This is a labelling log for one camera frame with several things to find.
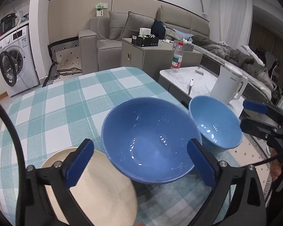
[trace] water bottle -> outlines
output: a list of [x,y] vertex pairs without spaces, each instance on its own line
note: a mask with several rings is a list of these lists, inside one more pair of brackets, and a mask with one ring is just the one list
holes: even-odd
[[178,71],[181,65],[182,57],[183,57],[183,42],[179,42],[173,56],[172,64],[171,64],[171,69],[174,71]]

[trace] hand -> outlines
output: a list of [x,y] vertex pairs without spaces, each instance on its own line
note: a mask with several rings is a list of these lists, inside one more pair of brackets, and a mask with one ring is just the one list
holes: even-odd
[[[271,149],[270,153],[271,153],[270,155],[271,157],[277,155],[275,149]],[[275,159],[270,163],[270,174],[272,176],[272,181],[275,181],[281,175],[281,172],[282,172],[282,164],[280,164],[278,160]]]

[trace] dark blue bowl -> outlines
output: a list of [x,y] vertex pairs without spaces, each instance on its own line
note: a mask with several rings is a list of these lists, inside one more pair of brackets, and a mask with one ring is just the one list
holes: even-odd
[[216,154],[241,143],[240,121],[221,101],[196,96],[189,103],[189,114],[202,134],[202,145],[207,151]]
[[189,114],[158,98],[134,98],[114,107],[102,127],[102,141],[112,164],[144,184],[173,182],[194,164],[187,142],[200,132]]

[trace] kettle lid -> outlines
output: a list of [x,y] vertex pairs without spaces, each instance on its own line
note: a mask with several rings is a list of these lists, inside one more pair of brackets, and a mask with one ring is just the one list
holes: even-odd
[[238,70],[234,65],[230,64],[230,63],[225,63],[224,67],[226,69],[228,69],[229,71],[231,71],[234,75],[240,76],[242,77],[243,74],[240,70]]

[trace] table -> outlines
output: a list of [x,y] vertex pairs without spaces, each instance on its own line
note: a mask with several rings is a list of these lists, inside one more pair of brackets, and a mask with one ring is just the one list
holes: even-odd
[[[170,93],[137,68],[121,67],[79,76],[17,98],[8,115],[21,140],[26,165],[40,168],[53,153],[77,147],[85,138],[104,152],[101,128],[104,118],[117,104],[136,97],[170,101],[187,111]],[[223,152],[218,160],[238,166]],[[146,226],[186,226],[210,193],[196,169],[175,182],[143,185],[134,182],[138,195],[136,222]],[[14,224],[18,193],[18,167],[6,129],[0,135],[0,201],[3,214]],[[228,199],[221,210],[223,217]]]
[[[173,44],[159,40],[156,47],[139,47],[131,44],[131,40],[131,38],[124,38],[122,41],[121,66],[139,68],[158,81],[159,72],[171,67],[174,55]],[[202,53],[196,50],[184,51],[181,66],[198,66],[201,59]]]
[[[168,90],[178,101],[188,106],[191,98],[195,96],[210,96],[210,92],[217,81],[217,77],[207,70],[199,69],[200,71],[203,70],[202,76],[195,72],[196,69],[197,67],[185,67],[180,68],[177,72],[171,69],[162,70],[160,71],[158,83]],[[194,79],[194,85],[190,95],[188,95],[187,87],[191,78]],[[228,107],[238,118],[242,113],[244,100],[243,97],[240,97],[238,100],[231,100],[228,104]]]

